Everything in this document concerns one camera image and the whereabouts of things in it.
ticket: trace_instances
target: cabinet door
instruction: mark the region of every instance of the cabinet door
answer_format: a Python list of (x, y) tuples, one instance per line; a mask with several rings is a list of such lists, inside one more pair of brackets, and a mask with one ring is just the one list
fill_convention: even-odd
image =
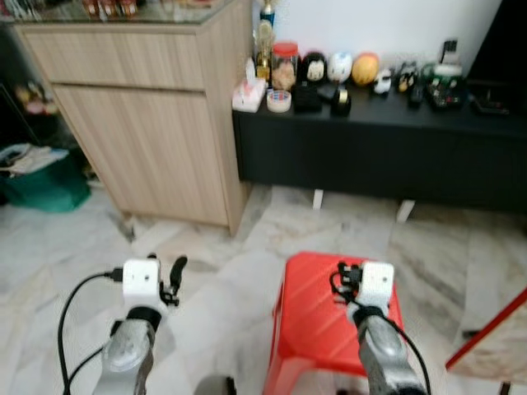
[(70, 86), (54, 91), (121, 210), (227, 224), (204, 95)]

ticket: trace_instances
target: black cable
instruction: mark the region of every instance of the black cable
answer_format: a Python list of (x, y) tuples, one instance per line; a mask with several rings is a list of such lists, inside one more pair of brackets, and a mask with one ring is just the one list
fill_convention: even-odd
[[(354, 303), (359, 308), (363, 308), (364, 307), (363, 304), (360, 304), (360, 303), (356, 302), (353, 298), (350, 298), (349, 295), (345, 295), (342, 292), (340, 292), (340, 290), (335, 285), (335, 282), (333, 280), (334, 277), (337, 276), (337, 275), (340, 275), (340, 273), (339, 272), (334, 272), (334, 273), (331, 274), (331, 276), (329, 276), (329, 284), (331, 284), (332, 292), (334, 292), (334, 293), (338, 294), (339, 296), (341, 296), (346, 301), (346, 303)], [(397, 325), (397, 323), (395, 323), (391, 319), (386, 318), (384, 315), (382, 315), (380, 317), (382, 319), (384, 319), (393, 329), (395, 329), (395, 331), (397, 331), (397, 333), (399, 335), (401, 335), (403, 337), (403, 339), (410, 345), (410, 348), (412, 349), (413, 353), (417, 357), (417, 360), (419, 361), (419, 365), (421, 366), (422, 375), (425, 378), (425, 384), (427, 386), (427, 394), (431, 395), (430, 377), (428, 376), (427, 366), (425, 364), (424, 359), (421, 356), (421, 353), (417, 349), (416, 345), (412, 342), (412, 339), (410, 339), (410, 337), (408, 337), (406, 332)]]
[(93, 351), (89, 356), (87, 356), (78, 367), (75, 368), (72, 375), (69, 376), (68, 379), (68, 385), (64, 387), (63, 395), (67, 395), (69, 393), (70, 387), (72, 386), (73, 379), (75, 379), (75, 376), (81, 371), (81, 369), (84, 367), (85, 364), (90, 362), (93, 358), (95, 358), (100, 352), (102, 351), (102, 347)]
[(81, 289), (82, 286), (84, 286), (88, 281), (94, 280), (99, 277), (110, 277), (112, 278), (113, 273), (112, 272), (102, 272), (97, 273), (92, 276), (89, 276), (82, 280), (72, 291), (72, 293), (69, 295), (68, 299), (66, 300), (66, 304), (63, 307), (63, 311), (60, 314), (60, 319), (58, 321), (58, 333), (57, 333), (57, 347), (58, 347), (58, 361), (60, 363), (60, 370), (63, 376), (63, 384), (64, 384), (64, 394), (70, 395), (69, 392), (69, 386), (68, 386), (68, 369), (66, 367), (66, 358), (64, 357), (64, 345), (63, 345), (63, 330), (64, 330), (64, 319), (66, 318), (66, 312), (68, 311), (69, 305), (72, 303), (73, 297), (75, 294)]

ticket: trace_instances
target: cabinet leg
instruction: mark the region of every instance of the cabinet leg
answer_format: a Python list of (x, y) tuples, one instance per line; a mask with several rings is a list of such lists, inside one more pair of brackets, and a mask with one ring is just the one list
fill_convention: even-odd
[(313, 195), (313, 210), (320, 210), (322, 207), (322, 198), (324, 197), (323, 189), (316, 189)]
[(415, 200), (403, 200), (397, 211), (397, 222), (406, 222), (414, 206)]

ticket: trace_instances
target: wooden cabinet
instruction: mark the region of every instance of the wooden cabinet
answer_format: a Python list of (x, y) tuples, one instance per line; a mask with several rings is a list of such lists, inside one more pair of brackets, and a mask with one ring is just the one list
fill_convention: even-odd
[(228, 225), (203, 94), (55, 87), (125, 211)]
[(116, 206), (240, 223), (231, 95), (251, 53), (251, 2), (196, 25), (34, 24), (16, 31)]

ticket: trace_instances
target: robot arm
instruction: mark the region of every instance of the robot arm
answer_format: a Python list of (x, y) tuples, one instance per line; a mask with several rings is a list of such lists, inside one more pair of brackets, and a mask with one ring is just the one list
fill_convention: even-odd
[(117, 321), (110, 340), (102, 350), (102, 372), (94, 395), (145, 395), (147, 376), (152, 370), (152, 349), (156, 330), (167, 306), (177, 306), (177, 292), (186, 257), (176, 260), (170, 285), (160, 279), (155, 257), (131, 259), (124, 264), (123, 297), (129, 307), (125, 320)]
[[(342, 286), (333, 278), (340, 275)], [(366, 262), (361, 267), (338, 264), (330, 279), (332, 291), (347, 304), (347, 318), (357, 325), (359, 357), (371, 395), (426, 395), (408, 363), (408, 352), (395, 327), (386, 319), (394, 283), (394, 267)]]

